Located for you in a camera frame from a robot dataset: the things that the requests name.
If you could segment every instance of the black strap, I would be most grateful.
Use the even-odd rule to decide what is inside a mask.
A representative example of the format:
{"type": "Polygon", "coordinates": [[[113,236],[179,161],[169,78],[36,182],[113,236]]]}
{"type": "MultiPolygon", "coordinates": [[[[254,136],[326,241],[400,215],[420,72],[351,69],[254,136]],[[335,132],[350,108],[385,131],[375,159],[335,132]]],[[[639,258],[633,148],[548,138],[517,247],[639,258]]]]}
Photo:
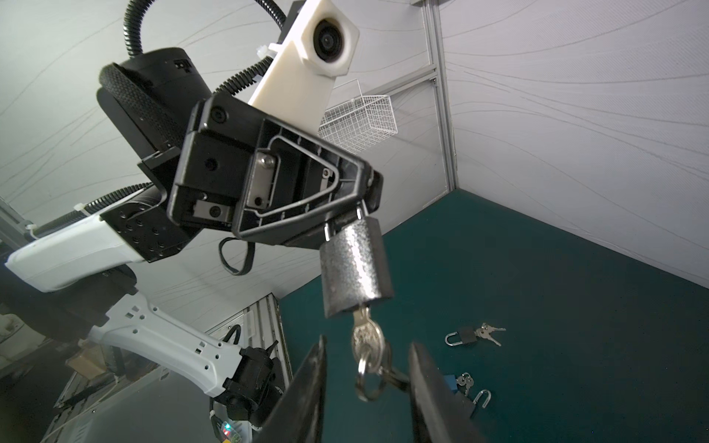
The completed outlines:
{"type": "Polygon", "coordinates": [[[226,242],[230,242],[231,240],[239,240],[236,237],[226,237],[222,239],[222,241],[219,242],[219,260],[222,262],[222,266],[224,266],[224,269],[229,274],[232,275],[244,275],[248,274],[249,271],[251,270],[251,266],[254,264],[254,255],[256,253],[256,243],[254,242],[248,242],[246,246],[246,258],[244,258],[244,267],[240,270],[236,268],[232,268],[229,266],[229,263],[226,262],[226,259],[224,258],[224,252],[222,251],[222,248],[224,248],[224,244],[226,242]]]}
{"type": "Polygon", "coordinates": [[[99,83],[122,106],[154,127],[172,146],[182,147],[186,128],[180,128],[165,107],[136,84],[122,67],[116,63],[104,66],[99,74],[99,83]]]}

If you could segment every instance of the silver padlock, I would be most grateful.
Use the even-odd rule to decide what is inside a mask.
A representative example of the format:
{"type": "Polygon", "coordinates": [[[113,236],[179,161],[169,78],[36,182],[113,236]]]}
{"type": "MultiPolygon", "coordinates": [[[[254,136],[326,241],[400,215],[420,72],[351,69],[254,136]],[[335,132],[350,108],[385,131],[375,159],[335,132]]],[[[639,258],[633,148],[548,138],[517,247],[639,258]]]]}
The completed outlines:
{"type": "Polygon", "coordinates": [[[362,215],[320,246],[325,317],[394,296],[376,218],[362,215]]]}

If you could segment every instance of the small padlock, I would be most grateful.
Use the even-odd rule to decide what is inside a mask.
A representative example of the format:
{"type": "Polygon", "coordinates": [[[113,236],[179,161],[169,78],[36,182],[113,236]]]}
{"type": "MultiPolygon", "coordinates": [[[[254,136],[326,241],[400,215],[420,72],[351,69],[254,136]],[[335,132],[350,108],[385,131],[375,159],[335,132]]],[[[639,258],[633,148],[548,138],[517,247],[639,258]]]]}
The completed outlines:
{"type": "Polygon", "coordinates": [[[469,398],[467,398],[462,392],[458,391],[454,395],[455,404],[458,409],[463,413],[465,418],[470,418],[475,410],[475,403],[469,398]]]}
{"type": "Polygon", "coordinates": [[[443,379],[445,380],[445,383],[448,385],[448,388],[451,392],[458,392],[458,382],[456,381],[455,375],[449,374],[443,376],[443,379]]]}
{"type": "Polygon", "coordinates": [[[478,341],[478,335],[475,333],[475,328],[472,326],[464,326],[464,327],[458,328],[458,331],[451,332],[450,334],[445,336],[445,344],[447,344],[448,346],[458,346],[459,344],[475,343],[477,341],[478,341]],[[450,337],[453,337],[454,335],[460,336],[460,341],[450,342],[450,340],[448,340],[450,337]]]}
{"type": "Polygon", "coordinates": [[[355,220],[323,243],[320,269],[326,318],[394,297],[376,218],[355,220]]]}

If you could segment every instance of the black cable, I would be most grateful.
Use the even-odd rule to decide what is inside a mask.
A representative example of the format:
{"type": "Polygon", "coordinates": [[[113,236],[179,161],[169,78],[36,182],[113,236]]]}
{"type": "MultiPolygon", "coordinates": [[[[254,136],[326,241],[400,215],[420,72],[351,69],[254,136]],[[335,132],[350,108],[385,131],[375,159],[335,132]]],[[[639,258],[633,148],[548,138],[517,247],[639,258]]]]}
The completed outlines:
{"type": "Polygon", "coordinates": [[[123,37],[125,38],[125,48],[128,50],[130,58],[143,53],[143,46],[140,42],[140,25],[143,24],[143,17],[155,0],[130,0],[125,8],[123,17],[123,37]]]}
{"type": "Polygon", "coordinates": [[[229,343],[229,340],[231,340],[232,335],[235,335],[234,344],[237,344],[239,342],[239,339],[241,338],[241,325],[234,325],[234,327],[232,327],[229,332],[226,333],[222,341],[229,343]]]}
{"type": "Polygon", "coordinates": [[[283,29],[283,25],[286,23],[286,14],[283,13],[273,0],[256,0],[256,3],[266,10],[268,15],[276,22],[279,29],[283,29]]]}
{"type": "MultiPolygon", "coordinates": [[[[110,205],[114,204],[116,201],[122,200],[125,197],[133,194],[136,191],[145,189],[148,186],[152,186],[152,183],[140,183],[126,186],[125,188],[118,189],[117,191],[110,192],[105,196],[98,197],[96,200],[88,203],[84,206],[84,210],[89,214],[95,214],[101,209],[108,208],[110,205]]],[[[39,228],[33,230],[35,237],[44,237],[52,232],[57,232],[69,225],[73,225],[82,218],[86,218],[86,214],[81,211],[72,211],[66,213],[61,217],[57,217],[54,220],[41,225],[39,228]]]]}
{"type": "Polygon", "coordinates": [[[215,92],[227,91],[231,95],[236,95],[237,92],[246,89],[247,86],[256,83],[256,76],[260,75],[263,77],[271,66],[273,59],[266,56],[263,60],[258,63],[254,63],[248,68],[244,69],[237,74],[229,77],[224,83],[219,86],[215,92]]]}
{"type": "MultiPolygon", "coordinates": [[[[286,23],[286,14],[283,13],[283,11],[273,2],[273,0],[256,0],[256,3],[258,3],[271,16],[271,18],[273,18],[279,29],[283,29],[283,26],[286,23]]],[[[233,96],[236,95],[239,91],[246,89],[247,86],[256,83],[255,77],[257,75],[263,77],[272,62],[273,59],[271,57],[265,57],[260,62],[254,63],[241,72],[229,77],[216,89],[215,92],[228,91],[229,94],[233,96]]]]}
{"type": "Polygon", "coordinates": [[[249,271],[251,270],[251,266],[253,266],[253,264],[254,264],[254,254],[256,253],[256,243],[248,242],[248,244],[246,246],[246,258],[244,258],[244,267],[241,268],[241,271],[240,271],[236,268],[232,268],[231,266],[229,266],[229,263],[227,263],[226,259],[224,258],[224,251],[222,249],[224,248],[224,245],[227,242],[230,242],[231,240],[239,240],[239,239],[237,239],[236,237],[226,237],[226,238],[223,238],[222,241],[219,242],[219,247],[218,247],[219,260],[221,260],[222,266],[224,267],[224,269],[226,269],[226,271],[229,274],[236,275],[236,276],[248,274],[249,271]]]}

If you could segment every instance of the metal key ring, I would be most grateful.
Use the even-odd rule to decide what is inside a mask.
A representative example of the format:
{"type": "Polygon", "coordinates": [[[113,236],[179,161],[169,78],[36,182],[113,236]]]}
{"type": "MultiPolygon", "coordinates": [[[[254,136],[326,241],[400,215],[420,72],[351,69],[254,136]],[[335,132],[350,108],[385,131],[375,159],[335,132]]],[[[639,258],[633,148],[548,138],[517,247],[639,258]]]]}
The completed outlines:
{"type": "Polygon", "coordinates": [[[371,351],[372,350],[367,347],[362,353],[362,356],[359,358],[359,363],[357,365],[357,376],[354,378],[354,391],[357,393],[357,397],[359,397],[359,399],[362,401],[376,400],[377,398],[379,398],[381,392],[386,387],[386,380],[384,380],[384,377],[380,376],[379,387],[375,391],[368,393],[364,388],[364,375],[367,372],[367,359],[369,358],[369,354],[371,351]]]}

